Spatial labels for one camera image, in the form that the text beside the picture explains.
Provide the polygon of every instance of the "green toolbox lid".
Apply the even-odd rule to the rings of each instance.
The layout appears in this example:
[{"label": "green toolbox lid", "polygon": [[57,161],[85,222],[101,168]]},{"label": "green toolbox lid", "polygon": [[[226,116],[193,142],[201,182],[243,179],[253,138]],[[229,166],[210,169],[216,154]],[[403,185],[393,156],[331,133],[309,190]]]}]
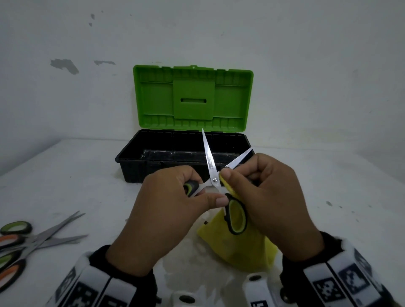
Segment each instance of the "green toolbox lid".
[{"label": "green toolbox lid", "polygon": [[253,72],[191,66],[134,66],[139,125],[148,129],[246,129]]}]

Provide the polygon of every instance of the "peeling paint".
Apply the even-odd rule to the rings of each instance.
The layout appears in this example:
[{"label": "peeling paint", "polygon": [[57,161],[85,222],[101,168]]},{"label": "peeling paint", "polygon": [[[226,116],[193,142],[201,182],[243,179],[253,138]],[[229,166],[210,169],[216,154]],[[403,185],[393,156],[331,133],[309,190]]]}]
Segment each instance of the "peeling paint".
[{"label": "peeling paint", "polygon": [[114,63],[113,61],[97,61],[97,60],[94,60],[93,62],[94,62],[97,66],[100,65],[100,64],[103,64],[103,63],[115,65],[115,63]]},{"label": "peeling paint", "polygon": [[58,69],[64,69],[66,68],[68,72],[70,72],[73,75],[76,75],[79,73],[79,70],[77,67],[73,64],[72,60],[68,59],[54,59],[51,60],[51,66],[58,68]]}]

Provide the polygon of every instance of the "yellow sponge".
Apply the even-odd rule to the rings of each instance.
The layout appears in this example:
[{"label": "yellow sponge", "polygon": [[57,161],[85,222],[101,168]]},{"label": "yellow sponge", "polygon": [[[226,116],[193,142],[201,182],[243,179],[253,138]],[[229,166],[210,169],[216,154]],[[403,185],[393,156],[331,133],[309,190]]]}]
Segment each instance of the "yellow sponge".
[{"label": "yellow sponge", "polygon": [[[229,193],[240,200],[223,178],[220,179]],[[219,257],[241,271],[249,273],[265,271],[271,268],[277,254],[277,247],[252,224],[248,217],[246,230],[240,235],[231,234],[224,220],[223,210],[219,211],[208,224],[202,225],[197,233]]]}]

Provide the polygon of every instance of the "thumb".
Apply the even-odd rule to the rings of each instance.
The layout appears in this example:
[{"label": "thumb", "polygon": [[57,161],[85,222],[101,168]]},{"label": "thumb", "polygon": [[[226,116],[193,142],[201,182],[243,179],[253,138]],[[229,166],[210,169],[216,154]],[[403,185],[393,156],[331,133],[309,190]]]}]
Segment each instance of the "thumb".
[{"label": "thumb", "polygon": [[209,209],[225,207],[229,203],[229,200],[223,194],[203,193],[199,196],[190,198],[190,202],[192,211],[200,216]]},{"label": "thumb", "polygon": [[220,175],[231,186],[236,194],[242,198],[242,201],[247,201],[257,188],[245,176],[231,168],[223,168]]}]

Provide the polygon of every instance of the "white wall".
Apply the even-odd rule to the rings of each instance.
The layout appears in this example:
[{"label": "white wall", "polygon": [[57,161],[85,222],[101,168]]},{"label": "white wall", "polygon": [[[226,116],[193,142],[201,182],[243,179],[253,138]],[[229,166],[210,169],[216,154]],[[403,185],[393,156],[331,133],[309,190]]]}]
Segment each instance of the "white wall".
[{"label": "white wall", "polygon": [[400,0],[1,1],[0,173],[59,138],[133,136],[135,64],[253,70],[253,145],[405,157],[404,11]]}]

